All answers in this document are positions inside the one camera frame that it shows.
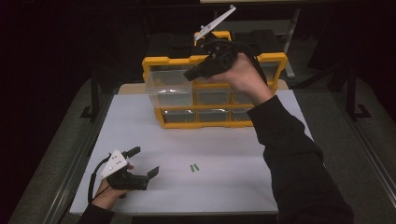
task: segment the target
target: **black jacket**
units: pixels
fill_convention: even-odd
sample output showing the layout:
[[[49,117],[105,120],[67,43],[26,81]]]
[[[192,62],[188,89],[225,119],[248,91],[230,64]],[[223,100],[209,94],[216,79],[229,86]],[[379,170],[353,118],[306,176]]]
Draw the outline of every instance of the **black jacket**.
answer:
[[[272,176],[279,224],[353,223],[353,211],[323,165],[323,153],[277,96],[249,110]],[[88,205],[79,223],[109,223],[114,213]]]

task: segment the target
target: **yellow organizer frame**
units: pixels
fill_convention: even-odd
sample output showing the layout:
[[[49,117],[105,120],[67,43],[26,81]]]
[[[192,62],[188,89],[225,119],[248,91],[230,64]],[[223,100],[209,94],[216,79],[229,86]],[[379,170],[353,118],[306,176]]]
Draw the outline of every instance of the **yellow organizer frame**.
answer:
[[[221,32],[213,32],[217,37],[226,37],[231,40],[230,33],[221,31]],[[148,75],[150,72],[151,66],[156,65],[195,65],[202,62],[207,55],[191,55],[189,58],[182,59],[170,59],[166,56],[160,57],[146,57],[143,62],[143,79],[145,82],[148,79]],[[262,53],[259,55],[258,60],[260,63],[278,63],[278,67],[275,71],[275,74],[271,80],[267,80],[268,87],[272,90],[273,93],[276,93],[277,90],[277,81],[279,80],[280,73],[285,69],[286,63],[288,61],[288,57],[284,52],[274,52],[274,53]],[[192,87],[192,100],[193,105],[186,106],[154,106],[154,114],[156,119],[160,122],[160,125],[165,129],[196,129],[203,127],[228,127],[228,128],[240,128],[240,127],[249,127],[252,126],[252,122],[250,120],[231,120],[231,110],[232,109],[246,109],[252,108],[253,104],[233,104],[233,98],[235,95],[234,90],[231,89],[230,85],[227,83],[200,83],[198,80],[194,80],[191,83]],[[198,89],[220,89],[220,88],[230,88],[230,102],[227,105],[198,105],[195,91]],[[227,120],[225,121],[210,121],[210,122],[201,122],[198,120],[198,113],[195,113],[195,122],[165,122],[165,118],[163,115],[163,111],[174,110],[205,110],[205,109],[228,109],[227,112]]]

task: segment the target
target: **person's hand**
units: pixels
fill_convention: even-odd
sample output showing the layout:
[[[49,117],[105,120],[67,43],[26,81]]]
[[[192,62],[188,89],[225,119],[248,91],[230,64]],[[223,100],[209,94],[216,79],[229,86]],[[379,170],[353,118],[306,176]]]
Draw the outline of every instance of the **person's hand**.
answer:
[[[206,80],[229,83],[234,90],[248,95],[254,105],[260,105],[274,96],[244,53],[238,54],[231,69]]]
[[[128,163],[128,170],[132,170],[134,167]],[[100,183],[99,189],[96,191],[96,196],[94,197],[92,204],[98,207],[110,210],[116,200],[128,193],[127,189],[113,189],[110,184],[108,184],[106,179],[103,179]]]

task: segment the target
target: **dark background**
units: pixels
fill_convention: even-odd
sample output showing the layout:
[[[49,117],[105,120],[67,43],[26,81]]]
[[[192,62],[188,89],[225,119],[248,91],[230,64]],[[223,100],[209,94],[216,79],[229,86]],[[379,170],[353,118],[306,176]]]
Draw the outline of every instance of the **dark background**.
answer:
[[[192,7],[198,1],[81,2],[0,3],[1,223],[12,214],[93,69],[107,92],[126,82],[141,82],[151,34],[192,33],[213,20],[214,9],[219,14],[227,9]],[[350,55],[360,77],[396,120],[394,7],[378,1],[335,2],[303,5],[294,38],[318,40],[310,64],[315,68],[325,69]],[[241,5],[230,20],[289,18],[294,7]]]

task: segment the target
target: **table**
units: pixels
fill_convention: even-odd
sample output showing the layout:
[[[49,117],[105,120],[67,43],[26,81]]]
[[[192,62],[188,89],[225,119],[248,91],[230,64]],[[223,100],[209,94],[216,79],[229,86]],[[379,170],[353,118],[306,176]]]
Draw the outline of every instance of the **table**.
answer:
[[[306,126],[292,91],[277,92],[282,104]],[[128,161],[133,174],[160,173],[147,190],[134,191],[114,206],[129,216],[275,214],[271,176],[252,127],[162,129],[146,94],[115,95],[71,206],[82,214],[88,204],[90,176],[115,148],[141,147]],[[198,170],[191,170],[197,164]],[[100,180],[95,182],[95,189]]]

